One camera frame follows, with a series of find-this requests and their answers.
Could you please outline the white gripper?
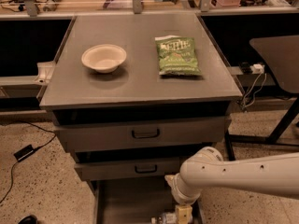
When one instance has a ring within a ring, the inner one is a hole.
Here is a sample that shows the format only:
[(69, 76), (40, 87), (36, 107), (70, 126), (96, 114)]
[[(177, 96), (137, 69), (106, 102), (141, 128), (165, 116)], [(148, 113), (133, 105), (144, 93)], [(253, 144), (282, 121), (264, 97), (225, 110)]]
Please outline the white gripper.
[(177, 216), (176, 224), (192, 224), (192, 207), (190, 205), (178, 204), (175, 207), (175, 212)]

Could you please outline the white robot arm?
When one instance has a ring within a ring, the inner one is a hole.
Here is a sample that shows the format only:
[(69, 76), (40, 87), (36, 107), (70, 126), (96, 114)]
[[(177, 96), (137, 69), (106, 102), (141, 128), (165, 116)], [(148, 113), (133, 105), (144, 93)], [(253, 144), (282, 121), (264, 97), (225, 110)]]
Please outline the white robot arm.
[(204, 147), (165, 177), (180, 217), (194, 224), (298, 224), (299, 154), (246, 150), (227, 161)]

